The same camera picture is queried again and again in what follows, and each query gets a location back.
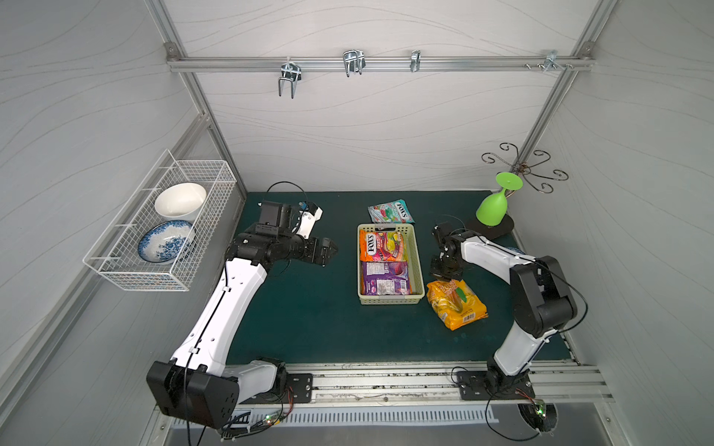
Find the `orange fruits candy bag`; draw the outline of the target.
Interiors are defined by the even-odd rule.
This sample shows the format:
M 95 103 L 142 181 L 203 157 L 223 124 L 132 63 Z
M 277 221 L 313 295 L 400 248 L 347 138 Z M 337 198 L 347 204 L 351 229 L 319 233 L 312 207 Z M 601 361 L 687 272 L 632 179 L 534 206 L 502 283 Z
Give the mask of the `orange fruits candy bag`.
M 362 262 L 407 261 L 405 238 L 401 232 L 360 230 L 358 241 Z

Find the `metal single hook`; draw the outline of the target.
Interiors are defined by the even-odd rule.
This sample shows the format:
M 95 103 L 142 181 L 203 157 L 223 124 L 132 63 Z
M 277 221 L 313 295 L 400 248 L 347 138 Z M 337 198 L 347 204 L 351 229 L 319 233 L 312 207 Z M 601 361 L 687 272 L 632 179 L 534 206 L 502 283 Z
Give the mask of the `metal single hook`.
M 410 72 L 419 72 L 421 61 L 421 52 L 413 50 L 410 56 Z

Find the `black metal cup stand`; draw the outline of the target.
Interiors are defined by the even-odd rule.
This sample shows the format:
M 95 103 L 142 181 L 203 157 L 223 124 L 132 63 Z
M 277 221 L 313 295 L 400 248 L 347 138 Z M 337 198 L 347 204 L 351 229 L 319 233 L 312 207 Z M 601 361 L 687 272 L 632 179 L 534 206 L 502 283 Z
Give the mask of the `black metal cup stand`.
M 519 176 L 524 184 L 527 184 L 534 191 L 542 194 L 553 193 L 554 189 L 551 185 L 552 182 L 565 182 L 569 180 L 569 174 L 561 169 L 554 169 L 552 173 L 548 175 L 536 173 L 534 168 L 548 163 L 551 160 L 551 155 L 543 150 L 534 150 L 533 156 L 537 158 L 537 162 L 535 164 L 529 165 L 527 162 L 519 162 L 516 164 L 516 167 L 513 167 L 510 173 Z M 511 198 L 511 196 L 513 196 L 516 192 L 517 191 L 508 191 L 506 193 L 508 203 L 509 198 Z M 467 222 L 466 228 L 485 236 L 489 240 L 494 240 L 512 233 L 515 228 L 515 223 L 513 218 L 509 215 L 508 208 L 507 214 L 498 226 L 487 227 L 483 225 L 476 219 L 475 212 L 475 217 Z

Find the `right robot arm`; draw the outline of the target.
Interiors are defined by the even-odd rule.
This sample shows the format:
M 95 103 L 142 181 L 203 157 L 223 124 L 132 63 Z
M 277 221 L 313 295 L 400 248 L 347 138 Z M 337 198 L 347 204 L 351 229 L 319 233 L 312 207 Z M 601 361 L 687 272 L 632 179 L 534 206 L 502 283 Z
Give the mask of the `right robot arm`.
M 472 264 L 511 287 L 513 325 L 487 362 L 482 382 L 495 395 L 515 392 L 528 382 L 532 360 L 555 334 L 567 330 L 578 307 L 574 288 L 552 256 L 534 258 L 494 243 L 473 230 L 455 230 L 444 223 L 432 229 L 440 253 L 431 260 L 427 299 L 435 313 L 456 330 L 486 316 L 486 306 L 462 280 Z

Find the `metal hook right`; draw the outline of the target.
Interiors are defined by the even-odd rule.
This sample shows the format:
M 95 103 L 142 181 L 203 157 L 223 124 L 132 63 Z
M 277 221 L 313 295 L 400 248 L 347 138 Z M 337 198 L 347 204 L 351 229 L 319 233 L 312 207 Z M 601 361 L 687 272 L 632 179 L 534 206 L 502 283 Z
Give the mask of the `metal hook right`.
M 558 61 L 558 51 L 550 51 L 541 63 L 535 65 L 526 63 L 524 68 L 528 71 L 533 71 L 535 68 L 541 70 L 541 72 L 568 72 L 574 70 L 574 65 L 572 63 L 565 63 Z

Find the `blue floral plate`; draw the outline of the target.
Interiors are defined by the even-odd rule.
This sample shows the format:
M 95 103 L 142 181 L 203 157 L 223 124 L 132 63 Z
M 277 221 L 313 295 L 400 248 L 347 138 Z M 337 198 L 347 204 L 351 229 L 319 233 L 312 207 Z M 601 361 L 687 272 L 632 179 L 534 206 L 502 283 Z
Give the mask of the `blue floral plate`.
M 193 244 L 193 224 L 186 220 L 171 220 L 157 225 L 139 240 L 139 257 L 152 264 L 176 260 Z

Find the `yellow orange candy bag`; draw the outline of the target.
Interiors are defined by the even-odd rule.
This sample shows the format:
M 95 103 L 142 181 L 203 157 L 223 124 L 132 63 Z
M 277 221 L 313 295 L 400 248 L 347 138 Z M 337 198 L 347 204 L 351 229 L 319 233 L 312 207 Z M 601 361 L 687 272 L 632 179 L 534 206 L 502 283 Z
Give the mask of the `yellow orange candy bag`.
M 485 304 L 463 280 L 430 282 L 427 299 L 440 321 L 451 331 L 488 317 Z

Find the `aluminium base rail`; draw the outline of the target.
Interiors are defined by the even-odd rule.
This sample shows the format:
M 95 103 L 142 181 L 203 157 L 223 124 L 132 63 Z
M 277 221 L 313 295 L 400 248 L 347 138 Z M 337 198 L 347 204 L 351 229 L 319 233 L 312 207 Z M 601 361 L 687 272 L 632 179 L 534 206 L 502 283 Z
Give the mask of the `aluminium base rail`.
M 315 407 L 350 405 L 458 405 L 466 403 L 527 404 L 611 403 L 614 397 L 600 371 L 574 362 L 537 362 L 528 376 L 534 400 L 463 401 L 453 380 L 459 370 L 486 371 L 483 362 L 294 363 L 283 366 L 294 374 L 313 374 Z

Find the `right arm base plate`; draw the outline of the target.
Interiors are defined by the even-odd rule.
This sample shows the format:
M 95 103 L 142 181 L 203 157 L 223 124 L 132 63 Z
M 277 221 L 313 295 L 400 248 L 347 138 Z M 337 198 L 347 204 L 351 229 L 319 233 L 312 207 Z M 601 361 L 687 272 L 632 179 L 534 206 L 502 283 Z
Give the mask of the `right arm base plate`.
M 463 401 L 520 401 L 536 398 L 528 373 L 509 376 L 492 370 L 459 370 L 453 375 L 453 380 Z

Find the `metal double hook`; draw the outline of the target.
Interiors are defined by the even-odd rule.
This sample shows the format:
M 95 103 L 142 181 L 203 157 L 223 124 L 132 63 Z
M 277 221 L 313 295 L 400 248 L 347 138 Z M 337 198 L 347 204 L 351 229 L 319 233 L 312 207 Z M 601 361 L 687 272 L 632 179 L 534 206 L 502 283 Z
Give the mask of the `metal double hook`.
M 299 81 L 302 79 L 302 69 L 296 63 L 288 61 L 281 66 L 278 79 L 278 95 L 282 97 L 289 89 L 290 98 L 295 98 Z
M 362 50 L 347 50 L 342 56 L 345 74 L 350 77 L 352 74 L 362 75 L 366 68 L 366 55 Z

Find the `metal double hook left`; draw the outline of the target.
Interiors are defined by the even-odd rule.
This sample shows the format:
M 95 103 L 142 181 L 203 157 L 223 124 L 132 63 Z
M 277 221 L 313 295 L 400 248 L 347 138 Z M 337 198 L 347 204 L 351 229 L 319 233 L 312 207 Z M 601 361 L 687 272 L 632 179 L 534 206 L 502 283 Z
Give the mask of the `metal double hook left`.
M 295 98 L 299 81 L 302 79 L 302 69 L 296 63 L 288 61 L 281 66 L 278 79 L 278 95 L 282 97 L 289 89 L 290 98 Z

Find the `green plastic wine glass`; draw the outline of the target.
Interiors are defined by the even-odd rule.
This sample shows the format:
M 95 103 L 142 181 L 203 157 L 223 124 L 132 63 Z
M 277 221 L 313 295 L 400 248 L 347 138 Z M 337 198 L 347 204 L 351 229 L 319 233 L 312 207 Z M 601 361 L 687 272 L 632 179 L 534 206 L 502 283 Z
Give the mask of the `green plastic wine glass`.
M 522 179 L 510 172 L 500 172 L 496 175 L 496 183 L 500 190 L 483 200 L 476 211 L 476 219 L 487 227 L 498 226 L 508 212 L 508 191 L 519 191 L 524 186 Z

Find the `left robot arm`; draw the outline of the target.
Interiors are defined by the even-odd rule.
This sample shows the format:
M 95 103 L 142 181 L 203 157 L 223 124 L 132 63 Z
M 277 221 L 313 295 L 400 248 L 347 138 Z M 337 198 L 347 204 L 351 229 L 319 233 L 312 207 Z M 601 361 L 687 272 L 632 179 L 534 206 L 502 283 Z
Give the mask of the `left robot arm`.
M 227 371 L 232 340 L 273 264 L 299 260 L 327 265 L 338 246 L 328 238 L 244 232 L 230 245 L 223 271 L 197 323 L 168 362 L 154 362 L 146 381 L 165 416 L 212 429 L 234 408 L 284 384 L 280 362 L 254 360 Z

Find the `mint blossom candy bag front-up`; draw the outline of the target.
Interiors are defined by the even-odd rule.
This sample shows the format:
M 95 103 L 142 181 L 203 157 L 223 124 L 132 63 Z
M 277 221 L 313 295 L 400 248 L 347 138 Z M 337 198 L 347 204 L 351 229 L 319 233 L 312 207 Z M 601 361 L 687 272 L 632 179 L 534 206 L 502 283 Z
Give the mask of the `mint blossom candy bag front-up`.
M 370 219 L 376 224 L 407 223 L 413 224 L 414 217 L 410 213 L 405 200 L 399 199 L 385 204 L 375 204 L 367 208 Z

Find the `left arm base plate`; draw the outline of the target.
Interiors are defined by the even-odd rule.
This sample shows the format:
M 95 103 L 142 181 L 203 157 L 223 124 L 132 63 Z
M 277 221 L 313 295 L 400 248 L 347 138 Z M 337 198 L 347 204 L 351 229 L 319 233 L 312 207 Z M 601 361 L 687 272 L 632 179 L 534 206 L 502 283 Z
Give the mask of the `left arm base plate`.
M 241 402 L 249 404 L 310 403 L 312 401 L 313 374 L 294 374 L 282 371 L 277 374 L 273 387 Z

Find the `aluminium top rail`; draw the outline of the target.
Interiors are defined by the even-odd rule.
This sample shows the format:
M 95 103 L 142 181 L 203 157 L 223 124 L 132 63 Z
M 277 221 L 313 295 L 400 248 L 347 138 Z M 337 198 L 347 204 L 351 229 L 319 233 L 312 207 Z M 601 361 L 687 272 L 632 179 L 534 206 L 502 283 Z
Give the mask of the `aluminium top rail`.
M 410 56 L 376 57 L 366 56 L 369 72 L 410 72 Z M 546 55 L 536 56 L 496 56 L 496 57 L 454 57 L 421 54 L 419 72 L 541 72 L 538 68 L 528 71 L 526 63 L 537 64 Z M 212 72 L 247 72 L 248 74 L 279 74 L 281 66 L 288 61 L 296 63 L 305 74 L 345 74 L 342 57 L 192 57 L 169 61 L 171 72 L 191 72 L 192 74 L 212 74 Z M 572 63 L 573 71 L 589 71 L 594 67 L 594 59 L 558 56 L 559 62 Z

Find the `white bowl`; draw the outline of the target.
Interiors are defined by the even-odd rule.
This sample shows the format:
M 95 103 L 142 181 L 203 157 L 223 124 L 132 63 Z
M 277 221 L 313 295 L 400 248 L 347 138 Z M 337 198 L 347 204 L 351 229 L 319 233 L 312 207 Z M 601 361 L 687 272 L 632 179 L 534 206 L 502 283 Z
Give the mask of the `white bowl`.
M 154 211 L 165 220 L 197 219 L 208 198 L 206 189 L 197 183 L 185 182 L 172 186 L 154 201 Z

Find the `metal double hook middle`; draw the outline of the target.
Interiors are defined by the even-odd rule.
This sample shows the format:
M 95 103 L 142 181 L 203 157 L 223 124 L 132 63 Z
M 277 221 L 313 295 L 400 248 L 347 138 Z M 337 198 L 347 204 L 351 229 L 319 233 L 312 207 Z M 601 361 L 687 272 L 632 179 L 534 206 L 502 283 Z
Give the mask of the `metal double hook middle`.
M 345 74 L 350 77 L 352 74 L 362 75 L 366 68 L 366 55 L 362 50 L 347 50 L 342 56 Z

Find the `purple candy bag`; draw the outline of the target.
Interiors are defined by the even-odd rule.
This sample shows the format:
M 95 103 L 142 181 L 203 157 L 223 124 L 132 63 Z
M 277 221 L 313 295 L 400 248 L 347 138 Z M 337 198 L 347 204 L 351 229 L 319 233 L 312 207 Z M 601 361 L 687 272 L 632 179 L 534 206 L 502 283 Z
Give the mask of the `purple candy bag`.
M 361 291 L 363 295 L 410 295 L 408 263 L 363 262 Z

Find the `light green plastic basket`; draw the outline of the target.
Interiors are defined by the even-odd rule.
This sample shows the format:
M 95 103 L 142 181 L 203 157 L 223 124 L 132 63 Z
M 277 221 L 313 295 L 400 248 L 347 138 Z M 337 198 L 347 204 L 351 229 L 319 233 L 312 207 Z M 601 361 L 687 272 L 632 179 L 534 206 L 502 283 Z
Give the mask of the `light green plastic basket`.
M 360 230 L 370 230 L 370 232 L 401 232 L 405 238 L 408 274 L 411 286 L 410 295 L 363 295 L 362 294 L 362 261 L 359 255 L 358 235 Z M 357 291 L 361 304 L 364 306 L 376 305 L 413 305 L 420 302 L 425 295 L 425 285 L 421 270 L 421 262 L 418 254 L 418 244 L 414 226 L 407 223 L 401 224 L 362 224 L 357 230 Z

